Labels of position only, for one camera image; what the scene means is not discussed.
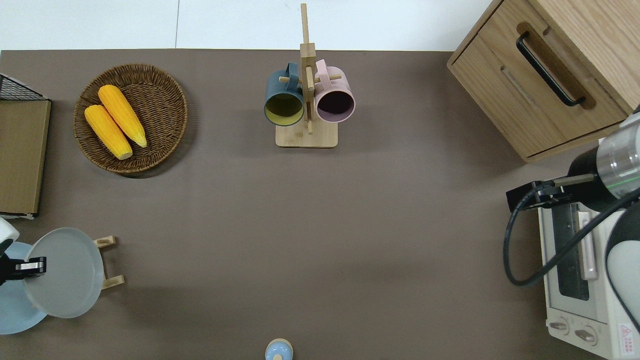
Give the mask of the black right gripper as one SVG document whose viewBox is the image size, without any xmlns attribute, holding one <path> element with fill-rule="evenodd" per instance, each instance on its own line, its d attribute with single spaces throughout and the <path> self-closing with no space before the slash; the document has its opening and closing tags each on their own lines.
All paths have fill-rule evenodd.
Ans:
<svg viewBox="0 0 640 360">
<path fill-rule="evenodd" d="M 551 209 L 572 202 L 572 195 L 553 180 L 535 180 L 505 192 L 509 211 L 513 213 L 518 205 L 522 211 L 534 208 Z"/>
</svg>

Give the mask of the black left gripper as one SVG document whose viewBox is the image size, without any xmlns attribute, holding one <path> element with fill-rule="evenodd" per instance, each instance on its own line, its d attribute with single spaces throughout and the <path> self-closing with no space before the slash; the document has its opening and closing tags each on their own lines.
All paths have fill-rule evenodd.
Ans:
<svg viewBox="0 0 640 360">
<path fill-rule="evenodd" d="M 7 253 L 0 256 L 0 285 L 18 278 L 34 278 L 47 271 L 47 257 L 32 257 L 28 260 L 12 259 Z"/>
</svg>

